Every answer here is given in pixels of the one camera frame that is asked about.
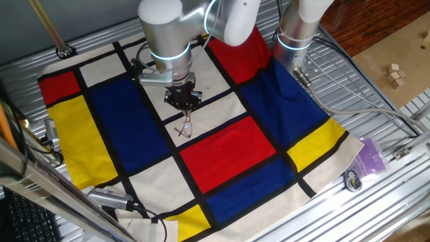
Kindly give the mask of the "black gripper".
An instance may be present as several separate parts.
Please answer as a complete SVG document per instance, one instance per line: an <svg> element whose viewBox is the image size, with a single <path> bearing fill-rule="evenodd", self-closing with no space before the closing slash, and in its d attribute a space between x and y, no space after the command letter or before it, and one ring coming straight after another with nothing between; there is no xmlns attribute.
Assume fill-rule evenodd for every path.
<svg viewBox="0 0 430 242"><path fill-rule="evenodd" d="M194 91L196 76L189 72L186 77L173 82L165 92L164 102L179 111L194 111L201 106L202 92Z"/></svg>

